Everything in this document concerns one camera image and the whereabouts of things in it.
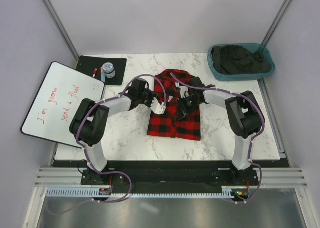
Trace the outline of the red black plaid shirt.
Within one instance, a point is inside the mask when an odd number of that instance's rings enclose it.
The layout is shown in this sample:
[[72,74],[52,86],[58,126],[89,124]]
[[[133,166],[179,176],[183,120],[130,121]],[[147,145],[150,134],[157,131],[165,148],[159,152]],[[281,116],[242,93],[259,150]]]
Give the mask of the red black plaid shirt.
[[166,91],[166,110],[164,114],[150,114],[147,135],[154,137],[180,138],[185,140],[201,140],[201,112],[197,108],[194,113],[182,120],[178,120],[178,98],[180,92],[176,91],[176,80],[172,78],[173,73],[178,80],[187,84],[193,75],[184,70],[166,69],[156,75]]

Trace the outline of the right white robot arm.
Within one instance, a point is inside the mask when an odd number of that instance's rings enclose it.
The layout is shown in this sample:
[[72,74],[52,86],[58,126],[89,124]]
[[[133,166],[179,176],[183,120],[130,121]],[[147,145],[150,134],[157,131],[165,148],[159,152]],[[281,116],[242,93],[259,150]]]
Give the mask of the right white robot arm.
[[230,128],[235,134],[234,154],[226,176],[233,184],[242,184],[253,172],[253,141],[265,130],[265,118],[254,94],[251,91],[234,93],[214,85],[205,86],[199,77],[183,83],[174,74],[171,76],[180,91],[180,98],[177,99],[178,121],[193,115],[201,104],[216,105],[226,110]]

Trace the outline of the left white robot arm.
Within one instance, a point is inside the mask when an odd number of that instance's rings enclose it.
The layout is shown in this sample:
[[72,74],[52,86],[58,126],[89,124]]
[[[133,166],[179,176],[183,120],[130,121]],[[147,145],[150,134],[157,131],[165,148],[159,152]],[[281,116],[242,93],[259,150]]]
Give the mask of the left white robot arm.
[[80,103],[69,132],[84,151],[87,167],[93,171],[92,179],[99,185],[106,184],[111,174],[105,169],[108,161],[101,144],[107,121],[110,117],[131,111],[139,105],[148,107],[158,115],[162,115],[166,109],[166,102],[160,103],[159,95],[150,90],[149,83],[142,78],[132,80],[115,97],[100,101],[85,98]]

